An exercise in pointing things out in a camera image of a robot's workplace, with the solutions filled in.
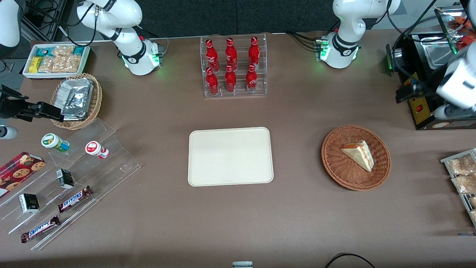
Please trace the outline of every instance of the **brown tabletop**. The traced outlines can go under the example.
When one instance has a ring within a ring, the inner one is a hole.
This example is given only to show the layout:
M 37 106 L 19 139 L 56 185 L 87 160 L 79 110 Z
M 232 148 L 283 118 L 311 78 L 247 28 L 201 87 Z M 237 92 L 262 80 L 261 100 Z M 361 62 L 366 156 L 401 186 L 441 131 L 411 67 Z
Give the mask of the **brown tabletop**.
M 384 73 L 396 31 L 368 31 L 343 70 L 316 62 L 287 35 L 267 37 L 268 95 L 252 99 L 204 98 L 199 38 L 170 40 L 164 67 L 144 77 L 124 67 L 113 43 L 91 45 L 85 71 L 104 91 L 99 117 L 143 167 L 41 251 L 0 228 L 0 267 L 223 268 L 252 260 L 256 268 L 301 268 L 323 267 L 340 252 L 376 267 L 474 266 L 476 237 L 457 236 L 474 228 L 439 159 L 476 147 L 475 132 L 414 130 L 408 106 L 395 103 L 398 78 Z M 25 79 L 21 92 L 49 101 L 58 82 Z M 387 144 L 392 170 L 381 187 L 350 191 L 325 172 L 321 143 L 345 124 Z M 0 163 L 21 151 L 47 156 L 45 133 L 74 133 L 46 119 L 10 125 L 20 133 L 0 140 Z M 255 126 L 271 133 L 271 183 L 188 184 L 192 131 Z

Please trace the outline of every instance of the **red cookie box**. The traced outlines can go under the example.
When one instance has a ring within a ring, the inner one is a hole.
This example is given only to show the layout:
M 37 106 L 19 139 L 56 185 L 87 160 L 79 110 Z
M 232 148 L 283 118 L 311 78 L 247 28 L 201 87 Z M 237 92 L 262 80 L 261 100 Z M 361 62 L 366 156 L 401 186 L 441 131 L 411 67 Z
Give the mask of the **red cookie box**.
M 45 165 L 43 158 L 22 152 L 0 167 L 0 198 Z

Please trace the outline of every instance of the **wicker basket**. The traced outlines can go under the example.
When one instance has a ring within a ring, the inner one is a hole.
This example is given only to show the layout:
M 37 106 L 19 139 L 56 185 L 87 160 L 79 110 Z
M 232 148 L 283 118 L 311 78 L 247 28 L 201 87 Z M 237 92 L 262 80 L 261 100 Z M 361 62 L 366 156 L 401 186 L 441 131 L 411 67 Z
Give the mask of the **wicker basket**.
M 94 121 L 98 117 L 99 110 L 101 109 L 101 101 L 102 101 L 102 89 L 101 85 L 98 83 L 98 80 L 94 78 L 94 76 L 87 74 L 87 73 L 82 73 L 78 74 L 75 76 L 71 76 L 66 78 L 66 80 L 70 79 L 79 79 L 79 78 L 88 78 L 91 79 L 94 82 L 94 89 L 92 92 L 91 96 L 91 102 L 89 104 L 89 111 L 88 111 L 88 117 L 86 117 L 85 120 L 83 121 L 64 121 L 64 122 L 58 122 L 55 120 L 53 121 L 53 124 L 55 124 L 57 127 L 61 128 L 67 128 L 70 130 L 78 130 L 81 128 L 86 127 L 90 123 Z M 55 92 L 53 93 L 53 97 L 51 98 L 50 104 L 53 105 L 55 100 L 56 100 L 56 94 L 58 93 L 58 89 L 60 88 L 61 83 L 56 87 Z
M 361 140 L 367 142 L 374 158 L 372 172 L 363 169 L 340 150 L 345 144 Z M 384 142 L 372 131 L 357 125 L 332 130 L 324 139 L 321 156 L 329 175 L 340 185 L 356 191 L 379 187 L 390 173 L 390 154 Z

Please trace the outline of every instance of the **coca-cola bottle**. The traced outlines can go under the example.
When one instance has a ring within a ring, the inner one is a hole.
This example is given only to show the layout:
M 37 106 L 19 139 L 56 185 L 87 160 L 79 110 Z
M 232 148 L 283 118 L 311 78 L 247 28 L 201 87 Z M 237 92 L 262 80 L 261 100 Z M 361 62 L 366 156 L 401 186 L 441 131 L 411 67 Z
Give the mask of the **coca-cola bottle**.
M 258 75 L 255 72 L 255 66 L 250 64 L 248 67 L 248 73 L 246 74 L 246 91 L 248 93 L 256 92 L 256 81 L 258 80 Z
M 210 91 L 211 95 L 217 95 L 218 94 L 218 79 L 217 76 L 213 73 L 213 70 L 211 67 L 207 67 L 207 87 L 208 90 Z
M 259 69 L 259 47 L 258 47 L 258 37 L 251 37 L 251 46 L 248 51 L 249 64 L 255 66 L 255 70 Z
M 230 93 L 235 92 L 237 85 L 237 76 L 233 71 L 233 66 L 231 64 L 227 65 L 227 73 L 225 74 L 225 81 L 227 82 L 227 90 Z
M 205 45 L 207 46 L 208 65 L 213 69 L 213 72 L 218 72 L 220 70 L 220 63 L 218 63 L 217 50 L 213 47 L 213 42 L 210 39 L 205 41 Z
M 233 67 L 233 70 L 238 69 L 238 54 L 237 49 L 233 45 L 233 39 L 227 38 L 227 49 L 225 50 L 225 55 L 227 56 L 227 64 L 230 64 Z

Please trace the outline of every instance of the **clear acrylic shelf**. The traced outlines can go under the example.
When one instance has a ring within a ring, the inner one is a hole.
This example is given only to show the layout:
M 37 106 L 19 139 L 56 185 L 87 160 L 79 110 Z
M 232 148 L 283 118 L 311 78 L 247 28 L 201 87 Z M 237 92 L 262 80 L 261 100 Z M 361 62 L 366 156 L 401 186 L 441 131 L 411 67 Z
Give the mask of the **clear acrylic shelf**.
M 251 37 L 258 37 L 258 46 L 259 46 L 259 69 L 256 70 L 258 75 L 258 81 L 256 85 L 256 92 L 248 93 L 246 91 L 246 74 L 248 72 L 248 50 L 251 46 Z M 225 49 L 227 48 L 227 38 L 233 38 L 233 43 L 238 53 L 238 69 L 235 71 L 237 76 L 237 85 L 234 93 L 228 92 L 226 89 L 225 83 L 225 74 L 226 74 L 226 57 Z M 218 53 L 218 62 L 220 63 L 220 70 L 215 73 L 218 78 L 218 95 L 211 95 L 207 87 L 207 73 L 206 68 L 208 67 L 207 61 L 207 47 L 205 46 L 205 41 L 211 39 L 213 41 L 213 47 L 217 50 Z M 229 36 L 207 36 L 200 38 L 200 59 L 202 63 L 202 76 L 203 76 L 203 88 L 205 97 L 235 97 L 235 96 L 256 96 L 256 95 L 266 95 L 268 93 L 267 87 L 267 73 L 268 73 L 268 63 L 267 63 L 267 45 L 266 45 L 266 35 L 265 34 L 245 34 L 245 35 L 229 35 Z
M 63 155 L 52 152 L 51 156 L 55 157 L 57 165 L 50 164 L 48 169 L 41 169 L 46 171 L 29 185 L 10 196 L 0 206 L 2 227 L 9 230 L 9 234 L 17 236 L 18 243 L 20 243 L 21 234 L 29 232 L 58 215 L 60 226 L 54 227 L 46 234 L 38 235 L 26 244 L 31 250 L 42 249 L 107 193 L 136 172 L 140 165 L 122 147 L 117 138 L 112 135 L 113 133 L 114 130 L 111 127 L 97 119 L 90 126 L 68 138 L 67 140 L 71 144 L 70 150 L 73 150 L 69 154 Z M 91 140 L 99 141 L 109 149 L 108 158 L 101 160 L 84 151 L 84 146 Z M 75 186 L 72 189 L 59 186 L 56 170 L 60 168 L 66 168 L 71 172 L 75 181 Z M 59 213 L 58 205 L 86 186 L 90 186 L 93 193 L 71 209 Z M 22 213 L 18 195 L 23 193 L 37 195 L 40 211 L 35 214 Z

